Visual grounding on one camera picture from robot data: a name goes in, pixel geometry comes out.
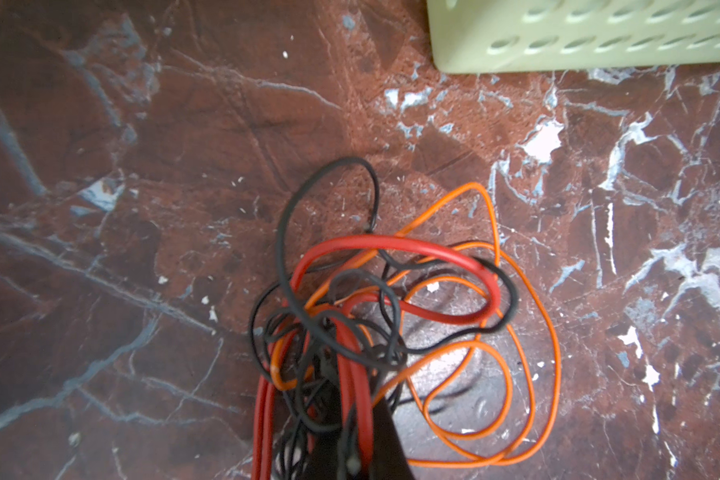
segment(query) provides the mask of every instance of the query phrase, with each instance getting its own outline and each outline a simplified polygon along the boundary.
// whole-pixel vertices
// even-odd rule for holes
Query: wire
[[[285,244],[288,238],[287,227],[290,216],[301,198],[305,197],[321,178],[336,168],[354,164],[364,167],[373,182],[374,202],[371,219],[368,223],[368,234],[334,238],[315,245],[302,256],[293,274],[289,275],[286,271]],[[446,247],[405,238],[442,206],[471,190],[477,191],[486,202],[493,237],[492,244],[475,241]],[[275,244],[278,282],[272,284],[259,296],[249,318],[249,340],[256,357],[257,368],[262,374],[256,402],[256,418],[254,419],[252,470],[254,480],[269,479],[272,465],[272,405],[278,390],[286,399],[286,404],[295,420],[290,435],[283,437],[278,455],[281,474],[288,479],[294,478],[294,475],[297,475],[297,478],[303,472],[308,450],[311,451],[315,444],[314,435],[325,435],[338,429],[341,429],[338,477],[346,478],[348,473],[352,474],[348,461],[350,457],[360,458],[362,468],[367,471],[368,465],[372,461],[373,451],[372,405],[380,402],[391,392],[386,401],[394,410],[400,403],[403,385],[410,389],[412,400],[434,434],[446,446],[465,457],[465,460],[462,461],[410,458],[411,465],[431,468],[512,465],[535,454],[549,437],[557,415],[560,396],[560,347],[554,326],[528,278],[519,269],[518,264],[500,250],[498,224],[488,192],[475,183],[459,187],[443,196],[394,236],[371,234],[378,218],[379,193],[378,178],[368,162],[361,158],[343,158],[328,164],[311,176],[293,195],[282,213]],[[493,250],[494,262],[461,253],[462,250],[476,247]],[[349,250],[351,257],[342,262],[320,266],[312,265],[319,257],[341,250]],[[399,262],[389,253],[394,250],[414,254],[416,260]],[[380,256],[384,260],[381,277],[371,274],[368,270],[362,270],[362,267],[376,256]],[[549,417],[536,443],[521,453],[516,453],[515,450],[523,443],[533,427],[536,417],[535,392],[530,378],[528,360],[518,336],[510,324],[517,311],[520,295],[509,276],[499,268],[501,260],[506,260],[513,267],[534,298],[534,302],[546,321],[554,350],[555,378]],[[480,280],[481,286],[460,276],[439,275],[413,284],[403,298],[398,297],[391,288],[412,270],[421,271],[446,262],[459,266],[476,276]],[[390,277],[393,268],[397,272]],[[307,300],[299,300],[296,292],[304,275],[321,271],[330,273],[314,289]],[[339,299],[339,283],[343,281],[346,283],[346,279],[350,278],[355,279],[353,288],[350,289],[349,294]],[[412,301],[415,294],[434,282],[451,282],[466,286],[482,296],[485,304],[477,312],[463,315],[434,312],[414,305]],[[363,283],[370,283],[370,285],[360,287]],[[256,318],[266,299],[278,288],[281,289],[286,300],[283,307],[267,317],[259,338],[263,342],[264,348],[260,350],[254,333]],[[504,294],[509,299],[508,307],[504,312],[500,312],[498,309],[502,290],[506,290]],[[367,313],[356,312],[355,307],[363,303],[379,305],[384,320],[381,326],[368,319]],[[408,347],[403,340],[405,313],[464,328],[444,336],[428,346]],[[498,321],[490,322],[494,313],[498,315]],[[488,436],[496,431],[508,415],[512,399],[512,381],[507,363],[493,347],[481,341],[482,335],[496,334],[504,328],[512,337],[525,370],[530,409],[525,427],[515,440],[492,456],[480,456],[455,444],[454,441],[475,440]],[[457,341],[463,336],[474,337],[472,340]],[[297,347],[291,351],[290,345],[294,340],[297,340]],[[465,356],[457,368],[422,400],[415,389],[412,375],[442,355],[464,349],[466,349]],[[466,370],[477,350],[487,352],[499,364],[505,379],[504,404],[496,419],[480,431],[465,434],[450,432],[438,426],[432,419],[432,401]],[[408,366],[410,356],[423,357]],[[286,358],[294,361],[296,366],[296,377],[290,380],[281,378]],[[390,372],[393,374],[392,379],[382,383],[382,379]],[[371,386],[375,386],[373,394],[371,394]],[[329,415],[331,398],[336,396],[341,399],[342,414],[340,422],[331,423]],[[297,447],[302,454],[298,460],[294,461],[294,451]]]

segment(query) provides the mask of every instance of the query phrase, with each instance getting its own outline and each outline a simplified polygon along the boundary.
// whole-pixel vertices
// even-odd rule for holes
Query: marble floor
[[[428,42],[423,0],[0,1],[0,479],[248,478],[243,332],[273,230],[348,154],[379,172],[381,232],[489,188],[560,337],[537,455],[418,478],[720,478],[720,64],[452,76]],[[367,192],[332,178],[291,251],[360,231]],[[418,235],[476,236],[475,196]],[[455,308],[441,293],[422,302]],[[533,442],[552,349],[528,300],[514,325]],[[443,426],[490,421],[494,370],[473,365]],[[516,375],[476,451],[522,428]],[[395,421],[410,455],[454,459],[410,405]]]

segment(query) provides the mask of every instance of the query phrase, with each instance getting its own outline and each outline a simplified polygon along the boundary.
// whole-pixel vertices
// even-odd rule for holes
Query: light green basket
[[[720,62],[720,0],[429,0],[447,73]]]

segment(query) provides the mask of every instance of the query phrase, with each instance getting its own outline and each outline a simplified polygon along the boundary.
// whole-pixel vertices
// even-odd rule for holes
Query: tangled wires
[[[353,164],[364,167],[373,182],[374,200],[367,233],[338,237],[315,245],[302,255],[293,273],[288,274],[288,222],[299,201],[329,172]],[[492,244],[475,241],[455,246],[440,246],[406,238],[443,205],[468,190],[476,190],[486,201]],[[404,385],[407,385],[435,435],[465,457],[461,462],[410,458],[408,462],[411,465],[435,468],[510,465],[532,456],[551,431],[560,394],[560,349],[557,336],[528,278],[519,270],[518,265],[500,250],[497,223],[488,192],[479,184],[459,187],[393,236],[373,233],[378,216],[379,193],[378,178],[367,161],[361,158],[342,158],[321,168],[309,178],[293,195],[282,213],[275,243],[278,281],[260,295],[252,309],[249,324],[251,347],[262,374],[253,429],[251,478],[254,480],[269,479],[272,470],[272,415],[276,390],[282,393],[292,418],[290,429],[279,442],[275,464],[276,474],[287,480],[302,476],[308,455],[320,436],[335,436],[337,439],[337,478],[351,477],[360,471],[373,477],[372,468],[369,468],[374,452],[372,410],[377,403],[386,401],[394,412],[400,403]],[[477,247],[491,249],[494,252],[493,260],[462,253]],[[342,251],[350,252],[351,256],[344,261],[313,265],[323,256]],[[400,262],[390,252],[406,252],[412,254],[414,259]],[[380,275],[362,268],[376,256],[380,256],[384,261]],[[510,326],[517,310],[518,291],[509,276],[499,267],[502,260],[506,260],[514,268],[534,298],[547,323],[554,347],[554,393],[547,425],[533,446],[514,456],[511,454],[533,426],[535,403],[528,362],[519,339]],[[393,285],[412,270],[427,269],[442,263],[466,270],[479,280],[481,286],[460,276],[439,275],[414,285],[403,298],[393,288]],[[306,301],[298,298],[296,292],[306,274],[328,271],[328,278]],[[434,282],[464,285],[481,295],[485,304],[480,310],[464,315],[434,312],[414,305],[411,302],[413,295]],[[264,319],[261,333],[257,335],[255,331],[259,311],[276,290],[284,297],[284,303]],[[499,310],[502,294],[508,298],[508,306],[503,312]],[[378,305],[383,322],[374,321],[357,308],[368,303]],[[404,340],[405,313],[463,328],[430,345],[412,348],[407,346]],[[526,426],[518,438],[499,453],[484,457],[458,446],[454,440],[488,436],[500,426],[508,414],[512,397],[509,367],[493,347],[480,341],[481,335],[496,333],[505,327],[518,348],[525,368],[531,408]],[[471,336],[471,339],[464,340],[466,336]],[[466,350],[464,359],[451,375],[422,401],[413,384],[412,375],[433,360],[455,350]],[[476,350],[486,352],[498,362],[505,380],[504,406],[496,420],[478,432],[450,432],[432,420],[432,400],[461,375]],[[292,378],[285,380],[285,372]],[[341,404],[340,414],[331,408],[338,402]]]

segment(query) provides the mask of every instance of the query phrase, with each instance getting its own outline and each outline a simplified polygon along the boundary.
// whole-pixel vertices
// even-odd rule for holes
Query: black object
[[[336,403],[337,411],[341,404]],[[319,437],[312,450],[300,480],[323,480],[338,478],[338,454],[340,432]],[[373,462],[368,474],[355,478],[362,480],[415,480],[405,459],[397,430],[386,402],[379,402],[373,409]]]

